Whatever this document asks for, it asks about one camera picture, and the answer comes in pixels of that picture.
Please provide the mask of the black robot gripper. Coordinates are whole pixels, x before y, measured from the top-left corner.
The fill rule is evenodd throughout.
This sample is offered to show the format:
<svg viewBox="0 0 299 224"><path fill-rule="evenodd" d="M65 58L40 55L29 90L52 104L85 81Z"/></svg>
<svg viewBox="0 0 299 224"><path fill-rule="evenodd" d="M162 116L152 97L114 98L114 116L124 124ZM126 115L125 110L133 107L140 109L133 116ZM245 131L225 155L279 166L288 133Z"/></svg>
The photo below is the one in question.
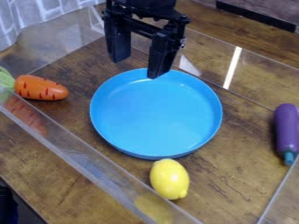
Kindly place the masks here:
<svg viewBox="0 0 299 224"><path fill-rule="evenodd" d="M152 40L149 46L146 77L165 74L177 51L184 47L184 28L190 22L176 9L176 0L106 0L102 11L106 51L114 63L130 56L130 33ZM166 20L164 28L142 22Z"/></svg>

